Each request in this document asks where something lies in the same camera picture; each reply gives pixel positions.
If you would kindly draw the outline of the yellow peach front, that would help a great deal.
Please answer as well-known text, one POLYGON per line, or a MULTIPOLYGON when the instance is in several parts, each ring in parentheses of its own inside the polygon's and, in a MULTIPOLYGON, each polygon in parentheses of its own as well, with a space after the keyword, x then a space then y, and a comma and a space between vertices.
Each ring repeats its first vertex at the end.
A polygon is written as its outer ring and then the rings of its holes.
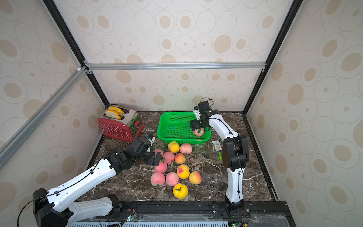
POLYGON ((173 187, 173 195, 177 199, 185 199, 188 195, 188 187, 185 184, 178 183, 173 187))

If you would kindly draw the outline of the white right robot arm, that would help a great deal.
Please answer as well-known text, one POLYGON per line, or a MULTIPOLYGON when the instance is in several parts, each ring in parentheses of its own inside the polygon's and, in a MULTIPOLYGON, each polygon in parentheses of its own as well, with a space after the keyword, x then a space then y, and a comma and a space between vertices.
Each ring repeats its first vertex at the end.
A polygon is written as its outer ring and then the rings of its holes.
POLYGON ((247 137, 234 131, 217 110, 195 107, 193 112, 196 119, 190 121, 192 131, 209 127, 223 140, 222 161, 228 173, 227 207, 230 211, 241 209, 244 205, 243 175, 249 161, 247 137))

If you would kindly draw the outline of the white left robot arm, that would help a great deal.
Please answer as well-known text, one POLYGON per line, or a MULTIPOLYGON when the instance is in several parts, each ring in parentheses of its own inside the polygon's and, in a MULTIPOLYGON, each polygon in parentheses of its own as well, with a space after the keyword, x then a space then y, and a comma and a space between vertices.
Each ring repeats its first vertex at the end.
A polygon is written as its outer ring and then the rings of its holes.
POLYGON ((78 202, 77 199, 105 180, 133 166, 157 166, 162 154, 156 152, 155 137, 137 137, 127 148, 106 153, 94 166, 73 179, 50 190, 33 193, 33 214, 39 227, 66 227, 73 222, 93 217, 116 218, 122 204, 112 194, 101 199, 78 202))

